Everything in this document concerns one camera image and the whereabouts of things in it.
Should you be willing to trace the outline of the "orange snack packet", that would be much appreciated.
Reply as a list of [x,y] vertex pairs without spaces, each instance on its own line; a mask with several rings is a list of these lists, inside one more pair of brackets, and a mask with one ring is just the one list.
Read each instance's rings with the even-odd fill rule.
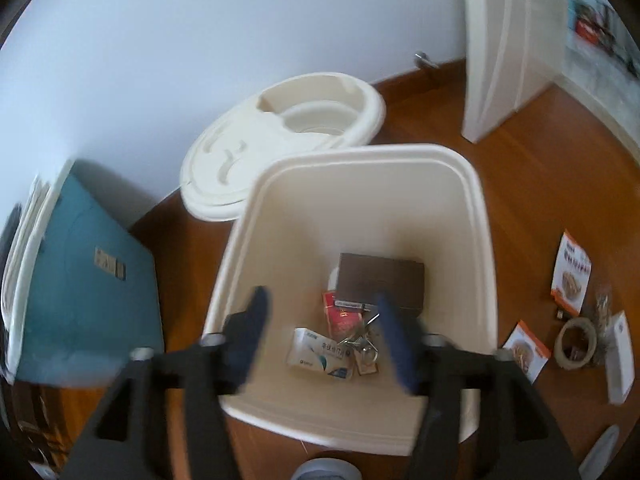
[[579,316],[591,275],[591,260],[569,232],[564,231],[556,254],[551,297],[571,316]]
[[524,321],[514,326],[502,348],[511,353],[516,364],[532,384],[536,382],[551,358],[551,351]]

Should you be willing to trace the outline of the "tape roll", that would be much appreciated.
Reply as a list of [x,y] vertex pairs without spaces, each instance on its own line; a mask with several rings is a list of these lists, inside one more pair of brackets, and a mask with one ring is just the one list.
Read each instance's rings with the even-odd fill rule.
[[598,346],[596,328],[588,318],[571,318],[555,338],[553,355],[562,370],[580,370],[587,366]]

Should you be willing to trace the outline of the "long white carton box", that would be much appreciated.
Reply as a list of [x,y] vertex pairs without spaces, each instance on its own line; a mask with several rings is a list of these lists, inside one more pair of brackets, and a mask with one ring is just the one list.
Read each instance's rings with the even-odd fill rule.
[[613,315],[605,332],[608,402],[622,405],[634,385],[634,352],[626,313]]

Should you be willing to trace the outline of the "metal keyring clip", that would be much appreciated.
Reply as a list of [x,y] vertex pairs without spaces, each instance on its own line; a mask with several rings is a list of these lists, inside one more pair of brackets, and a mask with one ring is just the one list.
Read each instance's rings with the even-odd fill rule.
[[378,372],[378,348],[370,337],[370,328],[378,320],[377,313],[366,320],[359,321],[347,335],[340,340],[341,346],[346,346],[354,352],[356,367],[360,376],[373,375]]

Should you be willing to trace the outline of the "cotton swabs plastic bag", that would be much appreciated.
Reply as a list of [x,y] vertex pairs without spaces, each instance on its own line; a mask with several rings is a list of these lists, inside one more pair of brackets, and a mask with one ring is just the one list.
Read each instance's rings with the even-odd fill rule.
[[593,308],[594,327],[597,331],[597,348],[594,352],[593,362],[601,365],[605,361],[608,343],[606,342],[606,331],[611,321],[612,289],[601,287],[596,292],[596,303]]

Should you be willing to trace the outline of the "red cigarette pack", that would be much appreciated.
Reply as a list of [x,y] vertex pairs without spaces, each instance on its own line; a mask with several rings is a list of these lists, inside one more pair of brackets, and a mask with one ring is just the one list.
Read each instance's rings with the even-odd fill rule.
[[366,322],[360,311],[337,307],[333,290],[323,294],[323,304],[326,325],[332,340],[339,344],[352,344],[362,335]]

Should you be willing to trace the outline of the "brown box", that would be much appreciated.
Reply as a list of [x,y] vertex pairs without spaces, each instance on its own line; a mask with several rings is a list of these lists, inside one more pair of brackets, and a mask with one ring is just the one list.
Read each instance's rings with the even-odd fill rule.
[[378,296],[417,316],[423,310],[423,262],[358,254],[341,254],[335,287],[335,304],[342,309],[375,310]]

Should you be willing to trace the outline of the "green white small box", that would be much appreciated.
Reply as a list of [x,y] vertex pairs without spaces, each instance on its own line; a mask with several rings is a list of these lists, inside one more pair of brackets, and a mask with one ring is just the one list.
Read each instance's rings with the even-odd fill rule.
[[352,350],[308,328],[297,327],[286,364],[341,380],[349,380],[354,372]]

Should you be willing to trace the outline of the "beige square trash bin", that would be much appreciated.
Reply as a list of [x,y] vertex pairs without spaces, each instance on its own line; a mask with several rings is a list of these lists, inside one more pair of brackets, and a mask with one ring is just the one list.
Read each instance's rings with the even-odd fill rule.
[[329,330],[323,296],[373,309],[386,294],[432,333],[478,353],[497,345],[497,291],[480,178],[435,144],[369,146],[279,160],[232,229],[205,328],[242,311],[255,287],[269,320],[250,379],[222,406],[241,422],[330,448],[406,455],[424,402],[399,385],[379,328],[378,368],[330,376],[291,365],[299,330]]

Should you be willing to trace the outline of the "white bedroom door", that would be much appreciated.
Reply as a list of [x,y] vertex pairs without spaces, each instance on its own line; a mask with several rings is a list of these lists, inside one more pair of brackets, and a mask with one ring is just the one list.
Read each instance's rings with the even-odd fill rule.
[[464,0],[462,136],[476,143],[561,75],[566,0]]

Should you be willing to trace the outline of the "white slipper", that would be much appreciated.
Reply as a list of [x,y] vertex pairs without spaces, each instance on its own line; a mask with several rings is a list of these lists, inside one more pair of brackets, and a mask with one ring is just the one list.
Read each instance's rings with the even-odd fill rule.
[[321,457],[302,463],[291,480],[361,480],[360,470],[346,460]]
[[613,456],[619,436],[620,427],[617,425],[604,430],[578,467],[582,480],[598,480],[602,476]]

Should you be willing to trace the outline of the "teal storage box white lid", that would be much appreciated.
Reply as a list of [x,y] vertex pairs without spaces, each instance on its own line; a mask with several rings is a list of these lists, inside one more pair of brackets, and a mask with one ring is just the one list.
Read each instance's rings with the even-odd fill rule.
[[10,384],[108,384],[131,351],[165,349],[152,254],[114,220],[66,162],[36,179],[2,276]]

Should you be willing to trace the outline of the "cream round lidded bucket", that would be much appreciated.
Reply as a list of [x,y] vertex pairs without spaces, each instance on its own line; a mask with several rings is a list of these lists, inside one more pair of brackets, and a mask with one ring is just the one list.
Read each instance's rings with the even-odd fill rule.
[[258,176],[276,160],[367,145],[386,104],[373,86],[342,73],[310,73],[278,82],[230,108],[186,152],[180,195],[207,222],[239,218]]

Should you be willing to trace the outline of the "metal door stopper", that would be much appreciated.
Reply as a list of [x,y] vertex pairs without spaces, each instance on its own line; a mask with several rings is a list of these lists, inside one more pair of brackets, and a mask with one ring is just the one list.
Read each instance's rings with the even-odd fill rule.
[[438,70],[439,64],[434,62],[425,52],[418,51],[414,54],[414,64],[419,70]]

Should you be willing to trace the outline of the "red crate in hallway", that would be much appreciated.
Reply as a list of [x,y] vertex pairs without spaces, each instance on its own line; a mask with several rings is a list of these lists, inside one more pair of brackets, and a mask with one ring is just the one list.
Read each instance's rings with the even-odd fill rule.
[[576,18],[576,35],[590,44],[597,44],[600,40],[601,27],[586,18]]

